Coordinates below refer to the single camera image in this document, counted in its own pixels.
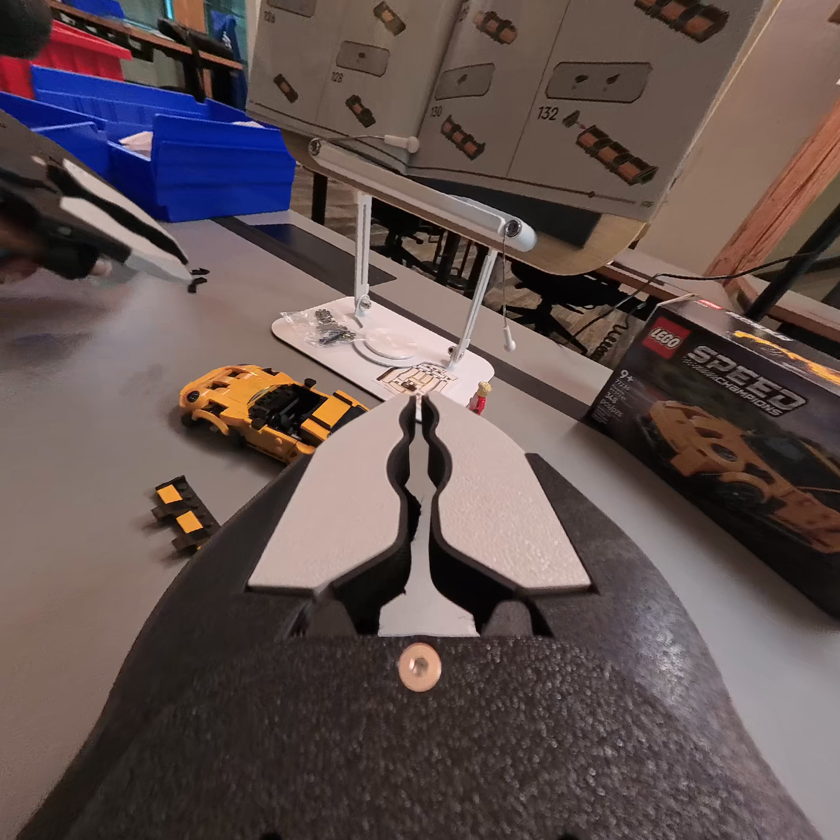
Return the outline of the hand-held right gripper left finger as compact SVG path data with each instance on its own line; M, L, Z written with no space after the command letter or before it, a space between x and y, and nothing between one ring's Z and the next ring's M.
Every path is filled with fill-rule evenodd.
M332 433L309 459L249 579L320 595L401 547L417 399L398 395Z

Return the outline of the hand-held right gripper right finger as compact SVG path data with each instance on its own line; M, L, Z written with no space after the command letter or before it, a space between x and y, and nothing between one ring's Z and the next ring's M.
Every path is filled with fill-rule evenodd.
M423 398L429 563L453 599L585 592L592 581L524 450L446 395Z

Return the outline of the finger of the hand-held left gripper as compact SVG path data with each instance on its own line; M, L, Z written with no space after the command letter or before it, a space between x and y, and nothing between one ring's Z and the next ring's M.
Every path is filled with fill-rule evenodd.
M165 251L180 258L184 266L187 266L188 259L182 248L150 215L116 191L110 184L70 160L62 162L62 197L64 196L84 198L97 205L121 225L147 237Z
M92 226L106 238L127 248L129 256L123 261L127 269L164 280L189 283L193 279L180 258L121 225L99 206L84 198L68 196L60 198L59 206L76 220Z

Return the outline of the black yellow lego strip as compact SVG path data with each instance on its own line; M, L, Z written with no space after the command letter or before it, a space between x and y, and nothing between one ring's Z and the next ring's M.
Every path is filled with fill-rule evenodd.
M220 529L218 521L184 476L173 478L154 489L152 516L174 529L174 549L194 554Z

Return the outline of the yellow lego car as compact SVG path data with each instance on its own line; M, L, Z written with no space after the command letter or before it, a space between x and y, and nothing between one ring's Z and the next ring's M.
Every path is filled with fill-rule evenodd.
M369 410L345 392L320 391L312 378L254 364L222 366L187 383L178 406L185 427L206 427L285 465Z

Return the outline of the lego sticker sheet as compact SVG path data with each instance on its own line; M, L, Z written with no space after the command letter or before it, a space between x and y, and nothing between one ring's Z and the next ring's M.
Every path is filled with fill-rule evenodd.
M389 395L425 395L441 392L458 377L444 367L430 362L388 367L375 382Z

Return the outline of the clear bag of lego pieces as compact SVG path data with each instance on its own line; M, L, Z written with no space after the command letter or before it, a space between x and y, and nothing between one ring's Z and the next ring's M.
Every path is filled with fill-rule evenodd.
M351 320L327 307L284 311L277 324L284 335L316 348L339 347L361 339L361 332Z

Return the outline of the lego instruction booklet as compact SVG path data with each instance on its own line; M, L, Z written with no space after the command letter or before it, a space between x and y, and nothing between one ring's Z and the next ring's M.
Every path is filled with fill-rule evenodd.
M247 112L443 192L645 223L763 2L262 2Z

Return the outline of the person's left hand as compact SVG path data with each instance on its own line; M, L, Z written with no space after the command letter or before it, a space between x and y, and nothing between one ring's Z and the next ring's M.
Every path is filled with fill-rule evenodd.
M1 219L1 285L31 277L42 267L43 246L31 231Z

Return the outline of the blue storage bin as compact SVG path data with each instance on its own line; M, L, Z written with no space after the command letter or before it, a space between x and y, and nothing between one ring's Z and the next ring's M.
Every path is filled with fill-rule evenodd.
M116 138L151 131L157 116L220 123L248 123L243 111L213 99L197 101L188 93L31 66L39 102L83 113L105 122Z
M157 221L290 207L297 164L278 129L157 115L149 156L119 142L109 148L111 184Z
M1 93L1 110L109 180L110 147L104 119L6 92Z

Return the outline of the red storage bin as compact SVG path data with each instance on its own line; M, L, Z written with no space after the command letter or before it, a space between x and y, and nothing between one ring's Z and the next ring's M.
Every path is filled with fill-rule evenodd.
M36 58L1 58L1 91L34 98L32 66L122 81L124 60L133 60L128 49L54 22L49 41Z

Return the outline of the dark blurry object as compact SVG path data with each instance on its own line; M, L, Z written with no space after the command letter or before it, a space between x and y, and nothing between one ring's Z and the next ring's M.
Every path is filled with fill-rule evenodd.
M1 56L36 58L49 42L52 25L47 1L1 1Z

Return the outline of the white book stand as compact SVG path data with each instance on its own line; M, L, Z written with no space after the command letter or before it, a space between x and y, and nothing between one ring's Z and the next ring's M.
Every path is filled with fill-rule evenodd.
M469 345L499 257L511 256L554 275L580 275L607 265L646 227L646 223L636 219L607 214L598 220L584 245L571 245L536 232L519 216L474 198L436 191L399 175L345 149L335 135L310 139L291 133L287 144L299 163L355 190L353 293L309 310L327 307L344 315L356 325L361 339L353 344L316 348L284 335L277 324L278 318L270 329L279 341L382 400L394 395L389 395L375 378L392 366L430 362L444 367L458 379L442 392L461 405L467 404L479 382L488 382L494 376L492 364L470 351ZM369 274L374 198L488 247L465 323L456 339L447 339L432 328L373 301Z

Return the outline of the black metal pole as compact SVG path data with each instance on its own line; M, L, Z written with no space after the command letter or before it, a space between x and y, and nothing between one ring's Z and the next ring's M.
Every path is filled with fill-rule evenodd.
M816 231L804 242L803 246L786 261L782 271L749 305L744 316L759 322L782 299L786 292L803 275L807 274L823 252L839 236L839 205L820 224Z

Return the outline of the wooden post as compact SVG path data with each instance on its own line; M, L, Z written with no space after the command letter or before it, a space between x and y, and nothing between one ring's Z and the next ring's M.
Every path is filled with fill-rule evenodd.
M839 101L761 195L709 265L720 277L736 312L744 313L792 255L767 260L808 207L830 186L839 169Z

